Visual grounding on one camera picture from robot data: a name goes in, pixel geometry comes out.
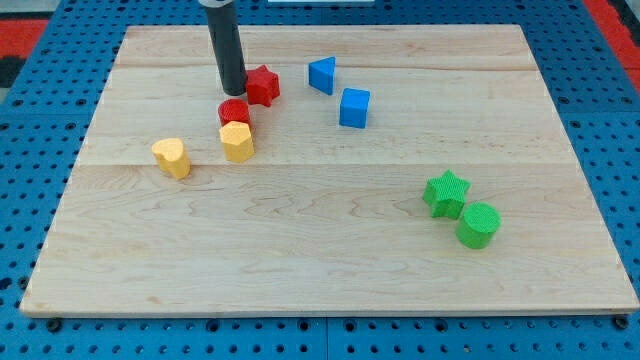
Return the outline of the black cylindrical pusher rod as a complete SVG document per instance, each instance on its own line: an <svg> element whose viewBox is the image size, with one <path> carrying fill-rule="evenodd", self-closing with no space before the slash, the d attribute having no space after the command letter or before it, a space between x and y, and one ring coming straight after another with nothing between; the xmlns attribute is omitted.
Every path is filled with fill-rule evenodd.
<svg viewBox="0 0 640 360"><path fill-rule="evenodd" d="M206 15L223 91L230 96L246 92L247 73L233 0L199 0Z"/></svg>

